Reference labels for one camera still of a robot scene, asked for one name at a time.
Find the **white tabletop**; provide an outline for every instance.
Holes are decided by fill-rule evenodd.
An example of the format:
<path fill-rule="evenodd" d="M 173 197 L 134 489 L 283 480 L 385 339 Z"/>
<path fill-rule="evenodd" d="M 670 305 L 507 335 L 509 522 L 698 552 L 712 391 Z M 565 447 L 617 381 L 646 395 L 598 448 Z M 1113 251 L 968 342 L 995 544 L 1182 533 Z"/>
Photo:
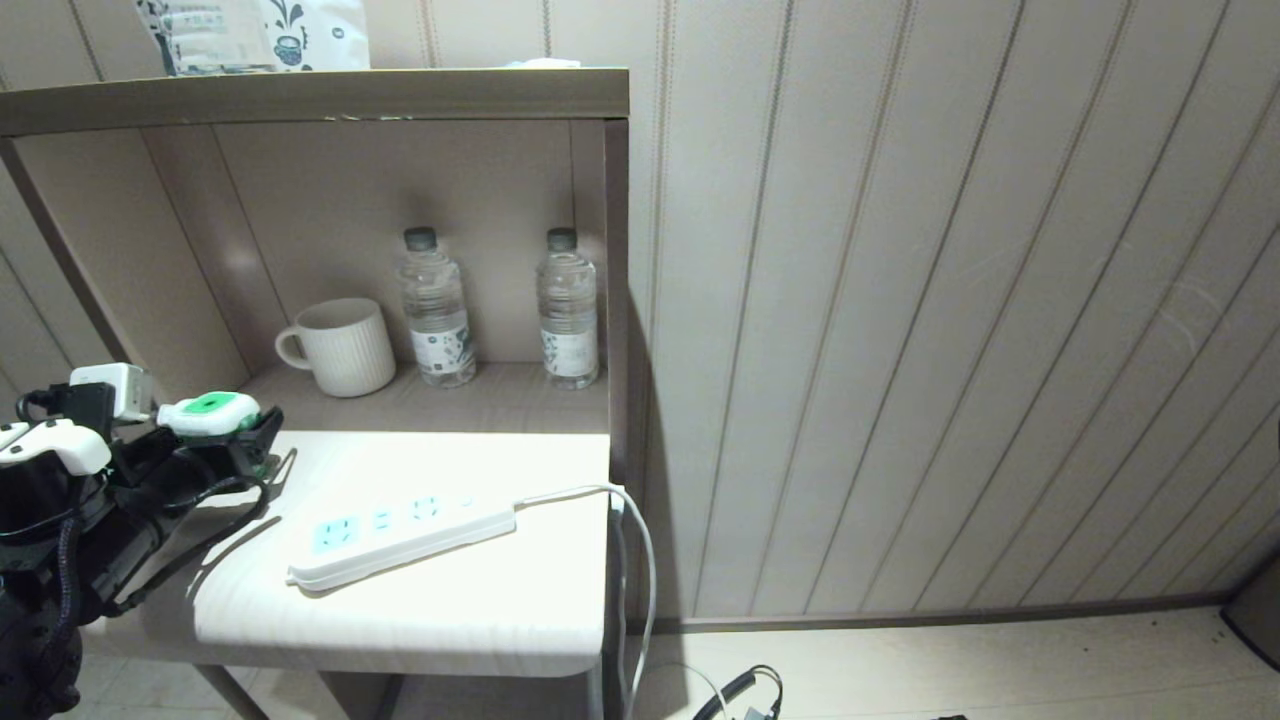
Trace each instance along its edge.
<path fill-rule="evenodd" d="M 595 662 L 605 614 L 604 495 L 520 510 L 515 533 L 321 597 L 284 577 L 317 509 L 340 511 L 379 495 L 521 498 L 607 482 L 608 436 L 282 432 L 273 452 L 289 448 L 296 465 L 266 516 L 141 607 L 83 628 L 90 651 L 449 675 L 563 676 Z M 224 527 L 255 492 L 198 509 L 140 578 Z"/>

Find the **white plastic part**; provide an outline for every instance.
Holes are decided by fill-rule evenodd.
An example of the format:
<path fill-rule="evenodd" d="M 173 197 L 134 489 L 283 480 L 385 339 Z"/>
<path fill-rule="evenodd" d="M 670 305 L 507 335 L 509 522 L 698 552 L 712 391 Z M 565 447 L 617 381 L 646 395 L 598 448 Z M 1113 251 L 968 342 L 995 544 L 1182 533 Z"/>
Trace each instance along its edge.
<path fill-rule="evenodd" d="M 242 392 L 206 392 L 200 397 L 161 405 L 156 425 L 188 437 L 224 436 L 241 428 L 246 418 L 256 418 L 261 407 Z"/>
<path fill-rule="evenodd" d="M 0 466 L 26 462 L 50 450 L 73 475 L 92 475 L 111 461 L 111 450 L 101 436 L 64 419 L 45 420 L 9 442 L 0 451 Z"/>
<path fill-rule="evenodd" d="M 422 495 L 306 527 L 287 582 L 320 592 L 516 529 L 511 500 Z"/>
<path fill-rule="evenodd" d="M 9 443 L 20 438 L 29 429 L 31 425 L 27 423 L 6 423 L 0 425 L 0 452 L 4 452 L 4 448 L 9 447 Z"/>
<path fill-rule="evenodd" d="M 141 423 L 151 416 L 151 373 L 128 363 L 88 365 L 72 370 L 70 384 L 108 383 L 115 388 L 111 416 Z"/>

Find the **electrical outlet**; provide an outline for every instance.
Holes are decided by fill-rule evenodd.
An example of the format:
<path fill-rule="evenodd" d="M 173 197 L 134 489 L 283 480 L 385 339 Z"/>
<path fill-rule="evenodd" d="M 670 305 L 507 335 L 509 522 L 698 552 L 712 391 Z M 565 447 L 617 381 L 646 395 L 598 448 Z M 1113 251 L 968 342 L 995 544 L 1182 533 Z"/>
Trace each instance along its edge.
<path fill-rule="evenodd" d="M 440 514 L 440 498 L 424 497 L 413 501 L 413 519 L 426 520 Z"/>
<path fill-rule="evenodd" d="M 316 525 L 315 547 L 316 555 L 324 555 L 355 543 L 360 538 L 360 519 L 343 518 Z"/>
<path fill-rule="evenodd" d="M 374 527 L 374 534 L 389 533 L 392 530 L 392 511 L 375 510 L 371 525 Z"/>

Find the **paneled wall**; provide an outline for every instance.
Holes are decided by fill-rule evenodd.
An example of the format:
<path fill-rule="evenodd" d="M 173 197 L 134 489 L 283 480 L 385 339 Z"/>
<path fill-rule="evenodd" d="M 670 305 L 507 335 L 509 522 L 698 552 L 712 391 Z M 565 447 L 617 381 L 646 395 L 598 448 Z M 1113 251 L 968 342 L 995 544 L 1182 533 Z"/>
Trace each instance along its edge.
<path fill-rule="evenodd" d="M 129 5 L 4 3 L 0 82 L 156 74 Z M 366 5 L 375 67 L 632 70 L 664 615 L 1196 594 L 1280 543 L 1276 0 Z"/>
<path fill-rule="evenodd" d="M 0 173 L 0 421 L 19 393 L 111 354 L 81 309 L 8 173 Z"/>

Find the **baseboard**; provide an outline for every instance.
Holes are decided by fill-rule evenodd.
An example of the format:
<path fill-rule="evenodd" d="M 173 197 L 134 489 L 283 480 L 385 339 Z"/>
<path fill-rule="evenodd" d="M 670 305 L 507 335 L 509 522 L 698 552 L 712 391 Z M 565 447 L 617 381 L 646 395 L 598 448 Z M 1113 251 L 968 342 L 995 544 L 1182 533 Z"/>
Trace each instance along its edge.
<path fill-rule="evenodd" d="M 858 612 L 850 615 L 792 615 L 773 618 L 659 618 L 654 633 L 737 633 L 763 630 L 850 630 L 861 628 L 919 628 L 927 625 L 977 625 L 986 623 L 1028 623 L 1098 615 L 1158 612 L 1187 607 L 1210 607 L 1230 600 L 1229 592 L 1196 593 L 1148 600 L 1076 602 L 993 610 L 942 610 L 928 612 Z M 640 634 L 644 623 L 627 623 L 628 634 Z"/>

